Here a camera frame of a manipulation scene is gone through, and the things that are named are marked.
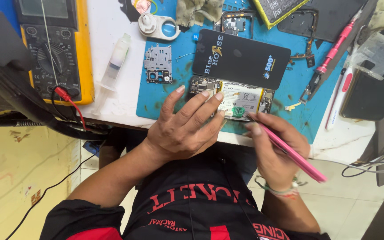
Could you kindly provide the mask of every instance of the person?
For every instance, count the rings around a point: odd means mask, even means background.
[[[146,138],[118,160],[95,172],[53,208],[46,217],[41,240],[327,240],[293,184],[298,167],[274,148],[256,123],[246,128],[252,137],[255,168],[266,180],[262,210],[229,156],[235,148],[214,148],[224,122],[217,110],[223,93],[209,98],[204,91],[177,113],[179,87],[164,101],[160,117]],[[284,119],[251,114],[279,132],[301,156],[310,146]],[[121,236],[119,206],[140,183],[125,231]]]

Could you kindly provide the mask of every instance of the white tiled floor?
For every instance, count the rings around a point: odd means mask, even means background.
[[[86,150],[81,150],[82,161],[91,155]],[[332,240],[360,240],[384,201],[384,186],[377,187],[374,173],[366,172],[357,177],[345,178],[340,174],[345,168],[343,165],[316,160],[309,160],[309,162],[329,179],[328,182],[319,184],[303,172],[298,175],[300,181],[308,182],[307,185],[299,188],[300,195],[317,219],[321,230],[327,232]],[[97,169],[98,159],[93,157],[83,164],[81,181]],[[359,170],[348,169],[345,175],[359,172]],[[264,189],[254,182],[257,174],[257,172],[254,173],[248,188],[253,192],[260,210]],[[260,178],[259,182],[264,184],[264,179]],[[124,232],[130,217],[136,193],[137,191],[132,189],[121,203],[125,208],[121,232]]]

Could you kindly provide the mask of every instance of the digital multimeter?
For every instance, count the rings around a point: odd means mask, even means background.
[[[57,85],[66,88],[77,105],[93,102],[86,0],[14,0],[14,6],[35,62],[29,72],[32,87],[47,103]]]

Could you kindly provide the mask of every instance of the battery label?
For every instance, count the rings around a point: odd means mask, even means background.
[[[226,118],[248,120],[249,112],[259,111],[263,88],[223,81],[220,91],[224,93],[224,98],[218,109],[226,112]]]

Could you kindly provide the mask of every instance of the man's right hand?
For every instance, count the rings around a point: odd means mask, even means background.
[[[173,114],[174,106],[184,92],[183,85],[168,95],[161,107],[160,117],[143,141],[144,146],[165,162],[188,159],[203,152],[216,143],[223,124],[225,111],[218,111],[203,126],[223,100],[221,92],[208,99],[209,91],[203,91]]]
[[[279,137],[302,157],[309,156],[310,145],[306,137],[286,120],[264,113],[251,113],[250,116],[277,131]],[[275,191],[282,192],[290,189],[299,167],[282,150],[276,146],[273,147],[268,134],[259,124],[249,123],[246,128],[250,131],[250,136],[254,141],[257,168],[262,177]]]

